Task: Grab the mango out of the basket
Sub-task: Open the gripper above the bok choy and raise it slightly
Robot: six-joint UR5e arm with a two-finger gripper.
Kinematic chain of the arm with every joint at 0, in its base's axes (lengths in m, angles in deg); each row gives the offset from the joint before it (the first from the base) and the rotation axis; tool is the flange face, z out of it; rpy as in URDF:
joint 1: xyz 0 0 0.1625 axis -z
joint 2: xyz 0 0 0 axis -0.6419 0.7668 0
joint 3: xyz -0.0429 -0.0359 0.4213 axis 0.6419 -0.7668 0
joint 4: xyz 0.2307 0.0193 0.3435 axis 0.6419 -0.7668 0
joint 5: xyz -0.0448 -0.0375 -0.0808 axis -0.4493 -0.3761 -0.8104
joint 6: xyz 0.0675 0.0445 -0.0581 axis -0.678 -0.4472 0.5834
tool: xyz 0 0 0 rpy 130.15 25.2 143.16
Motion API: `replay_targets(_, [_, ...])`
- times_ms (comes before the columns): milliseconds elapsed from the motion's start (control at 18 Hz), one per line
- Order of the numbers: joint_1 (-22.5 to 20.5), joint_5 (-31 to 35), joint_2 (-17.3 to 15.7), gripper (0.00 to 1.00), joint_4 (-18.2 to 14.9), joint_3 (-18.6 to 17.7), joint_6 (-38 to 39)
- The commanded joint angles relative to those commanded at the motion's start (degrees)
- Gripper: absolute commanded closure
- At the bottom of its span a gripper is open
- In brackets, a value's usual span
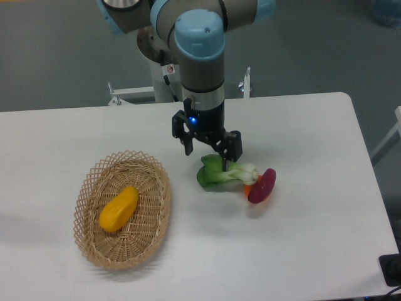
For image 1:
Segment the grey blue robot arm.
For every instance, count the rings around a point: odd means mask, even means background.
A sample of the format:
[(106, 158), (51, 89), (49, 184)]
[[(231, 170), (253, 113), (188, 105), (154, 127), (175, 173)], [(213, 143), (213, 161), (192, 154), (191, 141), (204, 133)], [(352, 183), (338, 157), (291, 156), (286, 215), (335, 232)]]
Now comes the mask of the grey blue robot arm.
[(116, 33), (152, 26), (180, 68), (184, 108), (172, 118), (172, 135), (193, 151), (193, 139), (210, 145), (226, 171), (242, 155), (241, 133), (224, 128), (225, 33), (274, 13), (275, 1), (99, 1)]

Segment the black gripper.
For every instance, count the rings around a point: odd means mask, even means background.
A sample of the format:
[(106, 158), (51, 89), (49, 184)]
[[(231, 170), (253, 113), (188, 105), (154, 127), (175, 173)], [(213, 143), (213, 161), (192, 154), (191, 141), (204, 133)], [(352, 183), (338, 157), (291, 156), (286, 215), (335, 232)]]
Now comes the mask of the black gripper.
[(172, 117), (173, 137), (180, 140), (187, 156), (193, 151), (193, 137), (211, 145), (222, 158), (222, 170), (228, 171), (231, 163), (237, 162), (242, 155), (242, 137), (240, 131), (225, 130), (224, 102), (210, 110), (192, 108), (190, 98), (186, 98), (183, 104), (184, 109)]

